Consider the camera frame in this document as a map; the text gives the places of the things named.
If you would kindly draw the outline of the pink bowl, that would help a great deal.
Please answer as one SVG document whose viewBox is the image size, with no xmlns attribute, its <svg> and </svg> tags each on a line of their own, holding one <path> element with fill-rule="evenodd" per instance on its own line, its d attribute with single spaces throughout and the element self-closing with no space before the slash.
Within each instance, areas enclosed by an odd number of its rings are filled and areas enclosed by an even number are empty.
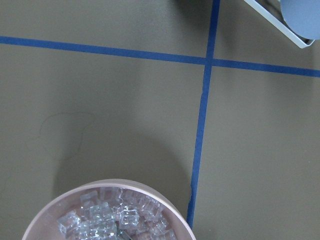
<svg viewBox="0 0 320 240">
<path fill-rule="evenodd" d="M 80 195 L 101 187 L 118 187 L 140 192 L 159 201 L 165 206 L 164 215 L 175 231 L 179 240 L 195 240 L 190 226 L 178 209 L 160 192 L 143 183 L 128 179 L 103 179 L 86 183 L 63 193 L 49 202 L 33 218 L 27 227 L 23 240 L 63 240 L 64 236 L 58 229 L 57 219 L 67 212 L 80 207 Z"/>
</svg>

